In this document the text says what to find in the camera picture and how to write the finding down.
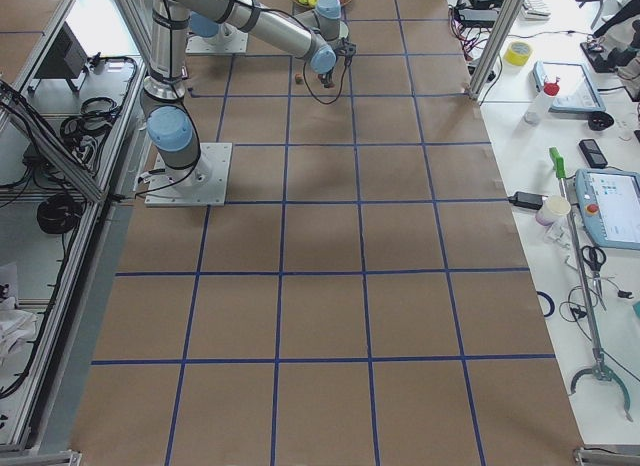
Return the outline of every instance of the floor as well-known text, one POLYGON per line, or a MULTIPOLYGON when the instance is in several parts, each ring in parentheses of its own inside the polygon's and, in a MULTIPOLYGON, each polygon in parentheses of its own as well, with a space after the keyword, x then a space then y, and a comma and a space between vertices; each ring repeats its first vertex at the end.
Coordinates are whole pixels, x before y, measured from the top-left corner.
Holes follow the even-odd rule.
POLYGON ((133 205, 70 444, 83 464, 573 464, 446 18, 445 0, 354 0, 331 106, 254 38, 188 59, 201 140, 234 144, 227 204, 133 205))

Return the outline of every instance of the black round object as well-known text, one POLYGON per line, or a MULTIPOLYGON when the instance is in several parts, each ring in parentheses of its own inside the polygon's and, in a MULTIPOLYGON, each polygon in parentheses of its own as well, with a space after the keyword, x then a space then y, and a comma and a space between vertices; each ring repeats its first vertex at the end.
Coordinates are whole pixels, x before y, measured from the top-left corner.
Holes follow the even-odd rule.
POLYGON ((68 194, 56 194, 40 203, 36 219, 48 234, 64 234, 76 227, 82 216, 82 205, 68 194))
POLYGON ((604 111, 594 111, 589 113, 588 124, 591 131, 604 131, 613 125, 613 116, 604 111))

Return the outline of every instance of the robotic arm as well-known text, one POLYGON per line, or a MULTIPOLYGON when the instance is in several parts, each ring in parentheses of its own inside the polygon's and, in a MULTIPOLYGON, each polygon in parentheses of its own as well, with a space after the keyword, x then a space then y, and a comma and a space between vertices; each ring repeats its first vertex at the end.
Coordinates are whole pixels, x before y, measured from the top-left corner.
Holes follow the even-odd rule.
POLYGON ((153 0, 149 76, 141 104, 147 131, 165 163, 173 188, 188 190, 206 183, 211 165, 201 154, 197 133, 184 110, 182 66, 191 12, 240 31, 307 61, 320 77, 331 77, 336 53, 350 60, 355 45, 346 40, 339 0, 318 0, 314 10, 294 18, 257 0, 153 0))

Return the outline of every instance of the yellow tape roll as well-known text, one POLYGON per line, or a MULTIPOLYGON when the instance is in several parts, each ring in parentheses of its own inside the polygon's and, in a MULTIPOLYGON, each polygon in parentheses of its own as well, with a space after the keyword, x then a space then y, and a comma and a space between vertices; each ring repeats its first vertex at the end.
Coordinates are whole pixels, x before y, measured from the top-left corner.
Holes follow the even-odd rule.
POLYGON ((523 41, 512 42, 507 51, 504 53, 505 61, 515 65, 522 66, 527 62, 532 53, 531 46, 523 41))

